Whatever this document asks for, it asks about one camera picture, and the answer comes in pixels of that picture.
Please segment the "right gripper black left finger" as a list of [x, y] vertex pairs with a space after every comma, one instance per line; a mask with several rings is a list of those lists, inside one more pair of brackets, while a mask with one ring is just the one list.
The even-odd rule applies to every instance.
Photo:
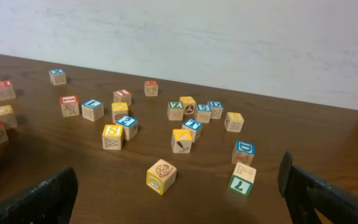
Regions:
[[72, 167], [0, 202], [0, 223], [69, 223], [78, 193]]

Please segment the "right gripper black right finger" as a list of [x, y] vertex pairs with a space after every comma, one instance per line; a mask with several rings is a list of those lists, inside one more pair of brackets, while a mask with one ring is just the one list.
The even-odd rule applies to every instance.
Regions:
[[278, 189], [293, 223], [358, 223], [358, 198], [293, 164], [286, 152], [280, 163]]

